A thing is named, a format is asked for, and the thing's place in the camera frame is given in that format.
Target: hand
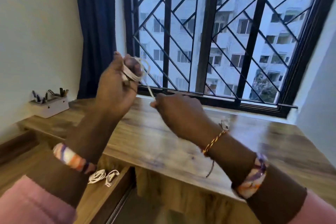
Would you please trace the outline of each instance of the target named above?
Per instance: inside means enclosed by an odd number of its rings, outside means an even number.
[[[205,114],[201,103],[195,98],[174,94],[158,94],[150,104],[160,113],[163,121],[178,137],[204,148],[208,140],[216,137],[222,129]]]
[[[138,89],[138,82],[123,84],[122,71],[126,65],[135,75],[141,76],[140,64],[129,54],[123,57],[119,52],[114,53],[114,58],[108,68],[102,73],[99,80],[96,106],[120,120],[131,108]]]

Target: curtain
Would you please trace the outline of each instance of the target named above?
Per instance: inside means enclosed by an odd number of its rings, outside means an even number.
[[[100,75],[116,50],[115,0],[77,0],[83,57],[77,98],[96,96]]]

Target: person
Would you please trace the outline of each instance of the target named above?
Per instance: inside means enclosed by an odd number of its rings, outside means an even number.
[[[75,129],[69,132],[66,146],[81,158],[97,164],[120,119],[131,108],[137,95],[137,82],[123,86],[126,64],[141,75],[137,62],[117,52],[114,61],[102,73],[95,105]],[[221,134],[207,154],[215,160],[237,188],[255,168],[256,153],[222,133],[195,98],[180,94],[158,94],[151,107],[156,108],[167,126],[179,138],[206,149]],[[89,175],[62,163],[52,152],[19,179],[0,198],[1,223],[73,223],[76,207],[87,186]],[[273,165],[267,166],[263,182],[247,204],[259,221],[275,224],[336,223],[335,209],[311,191],[292,180]]]

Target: pen holder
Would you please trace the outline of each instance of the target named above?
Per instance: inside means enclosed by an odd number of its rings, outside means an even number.
[[[49,99],[44,104],[37,103],[35,100],[32,100],[29,103],[31,104],[31,111],[33,114],[42,118],[49,118],[69,109],[67,97]]]

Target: colorful wristband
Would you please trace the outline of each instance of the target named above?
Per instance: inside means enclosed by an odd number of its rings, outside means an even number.
[[[257,153],[254,166],[244,182],[232,188],[234,194],[242,199],[250,198],[263,183],[267,174],[268,161],[265,155]]]
[[[53,152],[54,156],[61,162],[81,173],[91,175],[97,170],[97,165],[88,162],[84,158],[81,158],[78,154],[74,153],[63,143],[57,144],[54,147]]]

